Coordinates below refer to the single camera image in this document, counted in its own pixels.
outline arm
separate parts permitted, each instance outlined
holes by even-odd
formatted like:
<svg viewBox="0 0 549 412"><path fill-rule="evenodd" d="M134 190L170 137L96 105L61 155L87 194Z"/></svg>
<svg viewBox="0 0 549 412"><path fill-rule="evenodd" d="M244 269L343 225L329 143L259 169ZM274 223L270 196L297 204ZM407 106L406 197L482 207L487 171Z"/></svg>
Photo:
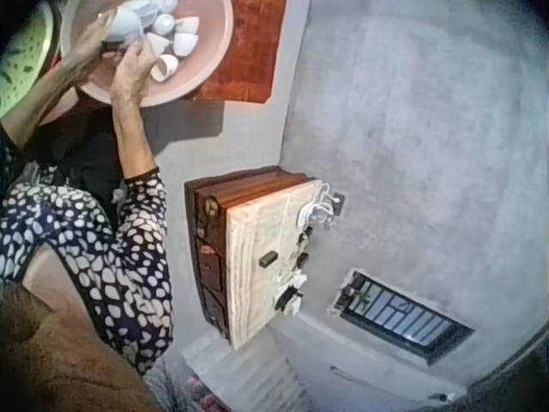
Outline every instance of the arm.
<svg viewBox="0 0 549 412"><path fill-rule="evenodd" d="M3 117L3 127L18 149L25 148L42 119L56 106L74 81L74 71L65 64L58 64Z"/></svg>
<svg viewBox="0 0 549 412"><path fill-rule="evenodd" d="M124 55L112 82L112 120L117 136L118 158L126 179L155 168L139 106L145 82L156 61L157 57L147 41L135 43Z"/></svg>
<svg viewBox="0 0 549 412"><path fill-rule="evenodd" d="M139 107L113 102L112 119L124 178L131 179L154 169L156 165L145 137Z"/></svg>
<svg viewBox="0 0 549 412"><path fill-rule="evenodd" d="M3 118L11 142L23 149L42 119L61 97L99 62L113 11L104 13L78 39L69 55L42 77L31 91Z"/></svg>
<svg viewBox="0 0 549 412"><path fill-rule="evenodd" d="M118 337L116 345L140 373L167 349L173 331L166 259L166 191L139 112L142 90L156 59L148 42L132 45L117 68L111 88L118 157L128 187L120 209L122 224L112 249L124 268L121 279L129 289L124 295L132 294L128 305L136 315L130 320L133 327L121 325L128 332Z"/></svg>

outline stairs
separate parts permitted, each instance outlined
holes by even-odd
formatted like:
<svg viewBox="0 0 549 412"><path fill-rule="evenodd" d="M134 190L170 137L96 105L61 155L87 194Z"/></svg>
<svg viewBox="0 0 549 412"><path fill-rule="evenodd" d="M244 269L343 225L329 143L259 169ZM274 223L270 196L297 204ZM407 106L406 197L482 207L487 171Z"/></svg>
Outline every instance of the stairs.
<svg viewBox="0 0 549 412"><path fill-rule="evenodd" d="M187 364L235 412L312 412L286 356L263 329L238 351L217 330L184 350Z"/></svg>

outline hand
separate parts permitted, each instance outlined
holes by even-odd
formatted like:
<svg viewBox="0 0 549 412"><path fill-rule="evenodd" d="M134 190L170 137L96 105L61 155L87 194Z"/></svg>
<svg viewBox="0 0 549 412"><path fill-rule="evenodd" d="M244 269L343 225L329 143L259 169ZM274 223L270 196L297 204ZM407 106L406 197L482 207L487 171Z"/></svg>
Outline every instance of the hand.
<svg viewBox="0 0 549 412"><path fill-rule="evenodd" d="M100 62L103 42L109 33L115 14L116 10L110 10L91 23L69 54L61 61L73 82L84 79Z"/></svg>
<svg viewBox="0 0 549 412"><path fill-rule="evenodd" d="M133 43L117 68L111 85L115 105L141 105L145 84L158 58L146 40Z"/></svg>

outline wooden box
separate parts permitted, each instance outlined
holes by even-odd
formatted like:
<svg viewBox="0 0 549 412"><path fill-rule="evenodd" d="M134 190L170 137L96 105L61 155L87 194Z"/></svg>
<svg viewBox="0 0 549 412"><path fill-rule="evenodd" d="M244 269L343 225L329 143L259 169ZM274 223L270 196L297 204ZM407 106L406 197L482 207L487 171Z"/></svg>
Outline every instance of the wooden box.
<svg viewBox="0 0 549 412"><path fill-rule="evenodd" d="M236 349L275 315L299 255L299 211L322 182L279 167L185 184L190 250L204 316ZM270 251L278 258L263 268Z"/></svg>

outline barred window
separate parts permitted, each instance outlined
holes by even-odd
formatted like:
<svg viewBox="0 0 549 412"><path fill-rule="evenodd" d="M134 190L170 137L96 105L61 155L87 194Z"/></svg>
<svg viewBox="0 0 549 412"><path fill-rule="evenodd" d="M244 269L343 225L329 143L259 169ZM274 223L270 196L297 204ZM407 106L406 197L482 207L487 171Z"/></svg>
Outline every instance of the barred window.
<svg viewBox="0 0 549 412"><path fill-rule="evenodd" d="M341 317L431 364L473 330L355 271L335 307Z"/></svg>

